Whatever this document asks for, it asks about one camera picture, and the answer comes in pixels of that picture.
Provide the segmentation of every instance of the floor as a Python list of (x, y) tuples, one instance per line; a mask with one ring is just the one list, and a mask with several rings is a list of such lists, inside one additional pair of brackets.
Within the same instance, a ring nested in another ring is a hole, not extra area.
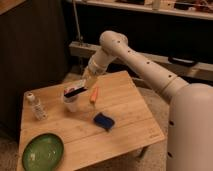
[[(79, 76), (68, 74), (64, 82), (76, 80)], [(138, 88), (155, 116), (161, 129), (167, 135), (168, 105), (152, 90)], [(0, 171), (16, 170), (18, 145), (16, 142), (0, 137)], [(144, 157), (138, 158), (140, 150), (103, 161), (80, 171), (165, 171), (166, 140), (149, 146)]]

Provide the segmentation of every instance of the wooden tabletop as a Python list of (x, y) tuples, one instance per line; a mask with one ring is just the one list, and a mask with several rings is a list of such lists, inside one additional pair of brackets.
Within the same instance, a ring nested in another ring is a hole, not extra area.
[[(72, 83), (31, 91), (45, 106), (46, 120), (37, 121), (24, 99), (18, 171), (23, 170), (24, 148), (42, 133), (54, 133), (63, 140), (64, 156), (58, 171), (77, 170), (164, 140), (159, 125), (126, 71), (98, 77), (94, 85), (99, 87), (95, 107), (89, 102), (91, 89), (79, 94), (75, 113), (70, 113), (61, 102), (63, 90)], [(100, 111), (115, 121), (109, 132), (93, 123)]]

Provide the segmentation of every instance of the table leg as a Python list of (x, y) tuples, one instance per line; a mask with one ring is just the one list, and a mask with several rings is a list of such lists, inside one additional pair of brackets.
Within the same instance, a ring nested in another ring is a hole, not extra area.
[(148, 146), (143, 147), (143, 148), (141, 149), (141, 152), (140, 152), (140, 154), (138, 155), (138, 157), (139, 157), (140, 159), (143, 158), (143, 156), (145, 155), (147, 149), (148, 149)]

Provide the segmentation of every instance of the shelf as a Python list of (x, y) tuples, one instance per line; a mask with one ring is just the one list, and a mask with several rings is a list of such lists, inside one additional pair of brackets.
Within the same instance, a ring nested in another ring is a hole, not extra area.
[(174, 9), (174, 8), (173, 9), (153, 9), (151, 6), (121, 3), (121, 2), (115, 2), (114, 0), (99, 0), (99, 1), (97, 1), (97, 0), (76, 0), (76, 3), (84, 4), (84, 5), (91, 5), (91, 6), (138, 11), (138, 12), (149, 12), (149, 13), (156, 13), (156, 14), (165, 14), (165, 15), (172, 15), (172, 16), (213, 20), (213, 14), (211, 14), (211, 13), (184, 11), (184, 10), (178, 10), (178, 9)]

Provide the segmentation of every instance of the bottle cap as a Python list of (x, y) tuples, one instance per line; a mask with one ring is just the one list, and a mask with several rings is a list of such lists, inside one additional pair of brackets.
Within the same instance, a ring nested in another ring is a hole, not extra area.
[(35, 100), (35, 96), (33, 93), (28, 93), (26, 97), (27, 100), (29, 100), (30, 102), (33, 102)]

